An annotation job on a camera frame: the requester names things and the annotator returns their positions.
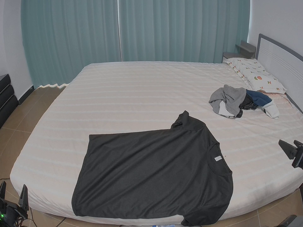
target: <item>bed sheet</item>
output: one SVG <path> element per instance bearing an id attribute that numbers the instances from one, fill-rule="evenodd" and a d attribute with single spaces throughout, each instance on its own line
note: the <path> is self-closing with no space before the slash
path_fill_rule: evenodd
<path id="1" fill-rule="evenodd" d="M 89 134 L 168 129 L 184 110 L 206 123 L 233 171 L 234 192 L 221 219 L 245 214 L 281 198 L 303 182 L 301 169 L 278 140 L 303 141 L 303 115 L 285 96 L 270 94 L 280 111 L 261 110 L 227 119 L 212 111 L 210 95 L 228 84 L 247 88 L 227 64 L 112 62 L 90 64 L 41 117 L 17 158 L 10 178 L 20 194 L 28 187 L 36 210 L 83 221 L 119 225 L 180 224 L 182 216 L 110 219 L 75 216 L 71 198 Z"/>

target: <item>white wall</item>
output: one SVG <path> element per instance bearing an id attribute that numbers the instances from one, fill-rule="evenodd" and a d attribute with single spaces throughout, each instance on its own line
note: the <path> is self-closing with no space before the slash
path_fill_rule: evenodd
<path id="1" fill-rule="evenodd" d="M 260 33 L 303 55 L 303 0 L 251 0 L 248 43 Z"/>
<path id="2" fill-rule="evenodd" d="M 17 99 L 33 85 L 21 32 L 21 0 L 0 0 L 0 74 L 10 75 Z"/>

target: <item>tile floor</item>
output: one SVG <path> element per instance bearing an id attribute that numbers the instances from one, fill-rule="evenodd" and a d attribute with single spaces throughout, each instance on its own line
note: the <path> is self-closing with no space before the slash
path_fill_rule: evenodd
<path id="1" fill-rule="evenodd" d="M 25 142 L 43 113 L 64 88 L 46 87 L 36 89 L 22 105 L 18 106 L 3 127 L 0 129 L 0 178 L 10 175 Z M 19 196 L 10 180 L 6 180 L 6 199 L 18 202 Z M 276 226 L 291 214 L 303 215 L 301 193 L 297 189 L 290 195 L 278 199 L 250 213 L 218 221 L 213 227 L 262 227 Z M 38 227 L 55 227 L 63 219 L 60 216 L 44 214 L 33 210 L 33 218 Z M 33 227 L 32 221 L 26 220 L 23 225 Z M 118 227 L 118 225 L 101 225 L 67 218 L 60 227 Z"/>

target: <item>teal curtain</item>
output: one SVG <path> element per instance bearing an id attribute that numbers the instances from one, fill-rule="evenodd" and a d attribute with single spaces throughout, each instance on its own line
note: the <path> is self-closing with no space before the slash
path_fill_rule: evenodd
<path id="1" fill-rule="evenodd" d="M 249 14 L 250 0 L 119 0 L 122 60 L 221 63 Z"/>
<path id="2" fill-rule="evenodd" d="M 34 87 L 69 83 L 90 63 L 121 61 L 117 0 L 22 0 Z"/>

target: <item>pillow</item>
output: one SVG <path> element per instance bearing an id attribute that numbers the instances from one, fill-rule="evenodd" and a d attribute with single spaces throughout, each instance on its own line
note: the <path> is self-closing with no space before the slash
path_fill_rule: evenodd
<path id="1" fill-rule="evenodd" d="M 256 59 L 229 58 L 224 60 L 242 78 L 246 85 L 253 91 L 263 91 L 267 93 L 286 92 L 285 87 L 269 74 Z"/>

